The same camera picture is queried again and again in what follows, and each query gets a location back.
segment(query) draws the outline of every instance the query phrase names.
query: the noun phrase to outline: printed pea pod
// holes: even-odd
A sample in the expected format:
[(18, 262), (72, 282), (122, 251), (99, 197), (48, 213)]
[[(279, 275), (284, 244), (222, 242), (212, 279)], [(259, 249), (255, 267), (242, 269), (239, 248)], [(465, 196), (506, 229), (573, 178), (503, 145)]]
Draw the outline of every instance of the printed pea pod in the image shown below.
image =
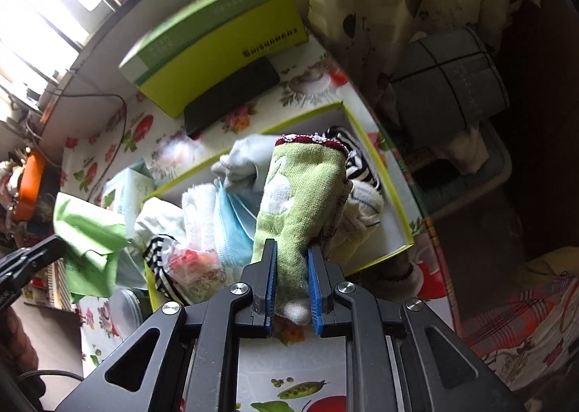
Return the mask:
[(295, 386), (292, 386), (289, 389), (280, 392), (277, 395), (277, 397), (279, 397), (280, 399), (305, 398), (320, 391), (325, 384), (326, 384), (325, 381), (301, 382), (300, 384), (296, 384)]

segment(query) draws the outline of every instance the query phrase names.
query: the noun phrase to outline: black rectangular object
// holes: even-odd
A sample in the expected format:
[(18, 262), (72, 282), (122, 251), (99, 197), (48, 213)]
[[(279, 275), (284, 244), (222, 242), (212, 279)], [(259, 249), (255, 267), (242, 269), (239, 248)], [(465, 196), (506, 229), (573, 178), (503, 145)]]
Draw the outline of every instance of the black rectangular object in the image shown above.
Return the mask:
[(277, 85), (279, 81), (280, 76), (269, 60), (260, 57), (189, 103), (185, 108), (185, 132), (195, 139), (210, 125)]

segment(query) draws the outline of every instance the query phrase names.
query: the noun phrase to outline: gray fabric storage box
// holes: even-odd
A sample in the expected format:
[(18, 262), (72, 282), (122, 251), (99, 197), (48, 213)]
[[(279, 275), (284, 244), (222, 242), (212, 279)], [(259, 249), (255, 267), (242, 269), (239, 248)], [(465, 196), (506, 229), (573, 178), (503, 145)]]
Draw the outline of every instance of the gray fabric storage box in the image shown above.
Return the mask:
[(391, 83), (414, 148), (448, 141), (509, 106), (498, 70), (468, 28), (410, 43)]

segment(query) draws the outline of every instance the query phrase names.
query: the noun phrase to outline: metal bolt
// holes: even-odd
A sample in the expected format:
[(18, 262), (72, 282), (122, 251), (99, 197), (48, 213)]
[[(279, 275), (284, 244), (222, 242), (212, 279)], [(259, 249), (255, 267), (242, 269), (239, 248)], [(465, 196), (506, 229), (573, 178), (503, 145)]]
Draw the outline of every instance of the metal bolt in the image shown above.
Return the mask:
[(170, 316), (171, 314), (178, 313), (179, 310), (181, 309), (181, 305), (178, 302), (169, 301), (163, 304), (163, 307), (161, 309), (163, 310), (163, 314), (167, 314), (168, 316)]
[(356, 285), (354, 283), (350, 283), (349, 281), (343, 281), (338, 283), (336, 288), (340, 293), (349, 294), (356, 290)]
[(424, 308), (424, 301), (418, 298), (410, 298), (406, 301), (406, 307), (411, 311), (422, 311)]
[(229, 290), (236, 295), (241, 295), (241, 294), (245, 294), (247, 291), (250, 290), (250, 287), (247, 286), (245, 283), (235, 283), (233, 285), (231, 285), (231, 288), (229, 288)]

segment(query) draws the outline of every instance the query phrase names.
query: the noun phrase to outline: blue face mask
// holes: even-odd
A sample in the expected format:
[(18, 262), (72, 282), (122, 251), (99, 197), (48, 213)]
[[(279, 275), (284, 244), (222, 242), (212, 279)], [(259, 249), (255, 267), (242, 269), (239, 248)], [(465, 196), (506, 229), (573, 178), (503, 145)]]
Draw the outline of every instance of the blue face mask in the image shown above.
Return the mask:
[(256, 216), (238, 195), (225, 191), (218, 183), (213, 227), (215, 248), (224, 268), (246, 266), (251, 262)]

